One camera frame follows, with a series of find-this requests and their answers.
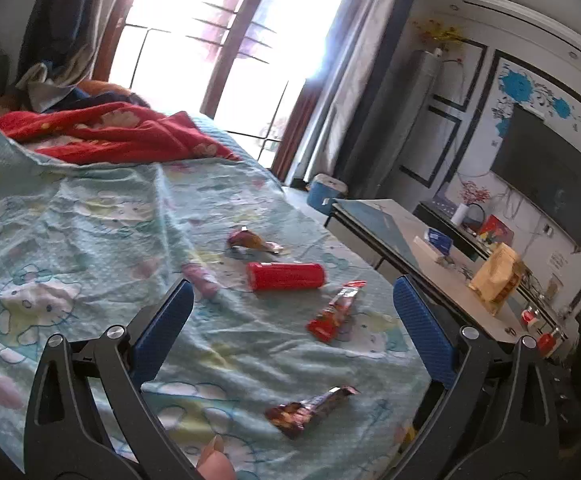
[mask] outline hello kitty bed sheet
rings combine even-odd
[[[328,284],[250,292],[247,261],[226,237],[247,225],[286,247],[281,261],[320,262]],[[160,300],[181,274],[196,303],[144,396],[196,463],[221,434],[240,480],[372,479],[395,456],[429,376],[392,306],[392,287],[251,162],[219,158],[133,167],[72,166],[0,133],[0,445],[22,465],[36,364],[55,332],[98,337]],[[332,345],[306,323],[343,282],[366,280]],[[361,392],[295,441],[264,418],[272,405],[332,386]],[[95,391],[113,446],[123,440]]]

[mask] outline flower vase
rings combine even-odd
[[[469,212],[469,206],[464,203],[461,203],[457,206],[455,214],[453,214],[453,218],[451,218],[451,223],[456,226],[460,226],[461,223],[466,218],[466,213]]]

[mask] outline flat screen tv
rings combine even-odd
[[[581,244],[581,153],[542,118],[515,105],[491,171]]]

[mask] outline paper bag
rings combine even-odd
[[[496,316],[525,272],[526,265],[519,255],[508,245],[499,244],[475,273],[469,287],[477,292],[488,312]]]

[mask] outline ceiling molding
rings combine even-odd
[[[471,4],[474,6],[485,7],[487,9],[496,10],[512,16],[519,20],[523,20],[530,23],[536,27],[541,28],[553,34],[554,36],[566,41],[568,44],[573,46],[581,52],[581,34],[578,34],[572,28],[567,27],[563,23],[549,18],[541,12],[532,10],[520,4],[516,4],[510,0],[463,0],[466,4]]]

